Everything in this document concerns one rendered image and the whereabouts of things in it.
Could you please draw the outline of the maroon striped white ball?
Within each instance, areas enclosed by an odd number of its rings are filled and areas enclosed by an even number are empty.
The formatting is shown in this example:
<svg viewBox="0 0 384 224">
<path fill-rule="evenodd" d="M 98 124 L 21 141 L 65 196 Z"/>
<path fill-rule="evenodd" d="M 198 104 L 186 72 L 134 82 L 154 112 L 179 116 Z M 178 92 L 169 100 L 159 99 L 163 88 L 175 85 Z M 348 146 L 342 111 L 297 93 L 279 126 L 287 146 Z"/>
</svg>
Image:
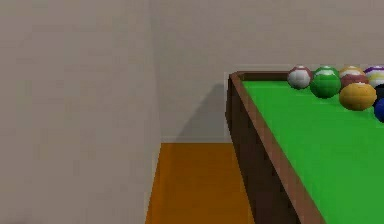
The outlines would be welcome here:
<svg viewBox="0 0 384 224">
<path fill-rule="evenodd" d="M 312 79 L 312 72 L 307 67 L 302 65 L 295 66 L 288 72 L 287 75 L 287 82 L 294 89 L 307 88 Z"/>
</svg>

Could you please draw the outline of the green felt pool table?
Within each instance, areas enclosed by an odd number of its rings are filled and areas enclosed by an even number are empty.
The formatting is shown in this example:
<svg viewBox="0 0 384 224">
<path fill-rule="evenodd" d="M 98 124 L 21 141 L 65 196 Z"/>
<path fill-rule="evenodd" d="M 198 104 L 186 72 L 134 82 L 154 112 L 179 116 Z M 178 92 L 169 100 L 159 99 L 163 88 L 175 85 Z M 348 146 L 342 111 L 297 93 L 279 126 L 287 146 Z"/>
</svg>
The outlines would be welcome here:
<svg viewBox="0 0 384 224">
<path fill-rule="evenodd" d="M 384 123 L 289 87 L 228 79 L 226 119 L 256 224 L 384 224 Z"/>
</svg>

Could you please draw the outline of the solid green ball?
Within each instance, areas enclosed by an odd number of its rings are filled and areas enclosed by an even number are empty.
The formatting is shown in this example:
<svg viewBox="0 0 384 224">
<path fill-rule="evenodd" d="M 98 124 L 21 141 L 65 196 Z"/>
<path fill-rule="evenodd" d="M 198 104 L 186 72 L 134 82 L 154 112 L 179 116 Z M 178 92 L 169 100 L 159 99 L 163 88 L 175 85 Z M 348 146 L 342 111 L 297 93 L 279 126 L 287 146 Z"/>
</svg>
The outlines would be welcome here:
<svg viewBox="0 0 384 224">
<path fill-rule="evenodd" d="M 317 75 L 310 84 L 311 92 L 318 98 L 331 98 L 339 93 L 341 81 L 335 75 Z"/>
</svg>

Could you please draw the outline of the green striped white ball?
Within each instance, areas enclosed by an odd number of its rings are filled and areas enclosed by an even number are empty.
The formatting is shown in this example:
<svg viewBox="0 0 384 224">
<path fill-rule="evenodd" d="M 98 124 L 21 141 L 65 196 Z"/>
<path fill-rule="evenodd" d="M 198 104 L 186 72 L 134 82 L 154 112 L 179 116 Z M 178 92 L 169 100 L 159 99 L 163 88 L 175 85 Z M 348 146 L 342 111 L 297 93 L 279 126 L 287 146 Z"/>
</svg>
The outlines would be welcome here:
<svg viewBox="0 0 384 224">
<path fill-rule="evenodd" d="M 329 65 L 324 65 L 320 66 L 314 71 L 314 75 L 335 75 L 338 76 L 339 72 L 336 68 L 329 66 Z"/>
</svg>

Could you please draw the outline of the orange striped white ball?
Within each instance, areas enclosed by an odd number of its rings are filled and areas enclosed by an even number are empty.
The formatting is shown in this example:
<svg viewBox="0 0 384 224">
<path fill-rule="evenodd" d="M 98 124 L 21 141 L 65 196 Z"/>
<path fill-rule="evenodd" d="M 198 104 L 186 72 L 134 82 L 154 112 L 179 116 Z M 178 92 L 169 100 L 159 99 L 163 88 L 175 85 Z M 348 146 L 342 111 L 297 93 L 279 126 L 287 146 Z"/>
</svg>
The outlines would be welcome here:
<svg viewBox="0 0 384 224">
<path fill-rule="evenodd" d="M 343 78 L 346 75 L 364 75 L 364 71 L 356 66 L 347 66 L 339 71 L 340 78 Z"/>
</svg>

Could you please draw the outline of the solid maroon ball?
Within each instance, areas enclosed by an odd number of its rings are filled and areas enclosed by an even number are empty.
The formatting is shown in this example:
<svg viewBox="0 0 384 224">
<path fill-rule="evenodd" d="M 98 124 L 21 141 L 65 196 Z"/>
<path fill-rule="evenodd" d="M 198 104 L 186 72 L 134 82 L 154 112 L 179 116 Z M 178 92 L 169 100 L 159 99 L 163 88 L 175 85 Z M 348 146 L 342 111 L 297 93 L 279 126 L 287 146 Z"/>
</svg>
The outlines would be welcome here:
<svg viewBox="0 0 384 224">
<path fill-rule="evenodd" d="M 341 87 L 342 88 L 345 88 L 346 86 L 350 85 L 350 84 L 353 84 L 353 83 L 366 83 L 368 84 L 369 81 L 368 81 L 368 78 L 364 75 L 353 75 L 353 74 L 347 74 L 345 76 L 343 76 L 341 79 Z"/>
</svg>

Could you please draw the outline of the solid yellow ball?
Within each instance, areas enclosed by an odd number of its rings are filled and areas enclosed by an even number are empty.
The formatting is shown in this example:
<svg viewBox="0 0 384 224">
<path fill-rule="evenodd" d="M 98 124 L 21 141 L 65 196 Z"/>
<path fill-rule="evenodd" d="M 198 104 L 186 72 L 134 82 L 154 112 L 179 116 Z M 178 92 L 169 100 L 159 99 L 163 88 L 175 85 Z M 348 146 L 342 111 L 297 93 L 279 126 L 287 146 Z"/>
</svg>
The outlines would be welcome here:
<svg viewBox="0 0 384 224">
<path fill-rule="evenodd" d="M 339 94 L 341 105 L 353 111 L 363 111 L 371 107 L 377 99 L 376 90 L 366 83 L 352 83 Z"/>
</svg>

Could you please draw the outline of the purple striped white ball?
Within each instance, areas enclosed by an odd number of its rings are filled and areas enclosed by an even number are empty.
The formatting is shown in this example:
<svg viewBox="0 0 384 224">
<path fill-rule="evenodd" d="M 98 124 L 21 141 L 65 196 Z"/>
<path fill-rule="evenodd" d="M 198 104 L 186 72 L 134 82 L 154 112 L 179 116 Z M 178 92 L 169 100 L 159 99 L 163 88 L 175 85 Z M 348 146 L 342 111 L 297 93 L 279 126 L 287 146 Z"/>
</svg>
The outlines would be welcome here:
<svg viewBox="0 0 384 224">
<path fill-rule="evenodd" d="M 375 66 L 370 66 L 364 70 L 364 73 L 367 76 L 370 76 L 372 73 L 377 73 L 377 72 L 384 72 L 384 66 L 375 65 Z"/>
</svg>

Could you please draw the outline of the solid blue ball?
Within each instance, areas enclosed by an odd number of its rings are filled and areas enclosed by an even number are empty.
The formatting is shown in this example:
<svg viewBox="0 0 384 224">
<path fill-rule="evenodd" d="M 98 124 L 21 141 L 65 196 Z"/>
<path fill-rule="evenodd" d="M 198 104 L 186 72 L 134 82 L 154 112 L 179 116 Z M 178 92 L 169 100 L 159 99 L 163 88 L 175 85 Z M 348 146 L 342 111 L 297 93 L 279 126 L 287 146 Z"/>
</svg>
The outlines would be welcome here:
<svg viewBox="0 0 384 224">
<path fill-rule="evenodd" d="M 384 98 L 377 101 L 374 107 L 375 117 L 382 123 L 384 123 Z"/>
</svg>

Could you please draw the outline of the yellow striped white ball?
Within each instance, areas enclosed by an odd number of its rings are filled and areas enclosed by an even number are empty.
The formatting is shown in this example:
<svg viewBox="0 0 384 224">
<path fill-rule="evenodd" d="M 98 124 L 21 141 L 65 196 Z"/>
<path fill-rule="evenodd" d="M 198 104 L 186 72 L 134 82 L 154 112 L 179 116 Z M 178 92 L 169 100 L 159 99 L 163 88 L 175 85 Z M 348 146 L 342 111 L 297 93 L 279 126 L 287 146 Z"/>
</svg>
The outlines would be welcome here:
<svg viewBox="0 0 384 224">
<path fill-rule="evenodd" d="M 384 73 L 374 73 L 368 77 L 368 80 L 372 87 L 384 84 Z"/>
</svg>

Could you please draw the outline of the solid black ball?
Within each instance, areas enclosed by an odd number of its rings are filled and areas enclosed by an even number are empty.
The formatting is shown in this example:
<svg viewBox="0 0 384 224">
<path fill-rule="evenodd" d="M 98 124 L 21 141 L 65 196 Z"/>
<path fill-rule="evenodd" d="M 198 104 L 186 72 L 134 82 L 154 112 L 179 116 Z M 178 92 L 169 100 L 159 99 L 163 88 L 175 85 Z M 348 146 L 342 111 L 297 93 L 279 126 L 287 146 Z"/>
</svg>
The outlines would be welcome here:
<svg viewBox="0 0 384 224">
<path fill-rule="evenodd" d="M 377 85 L 375 87 L 375 90 L 376 90 L 376 100 L 374 102 L 374 105 L 376 105 L 380 99 L 384 98 L 384 83 Z"/>
</svg>

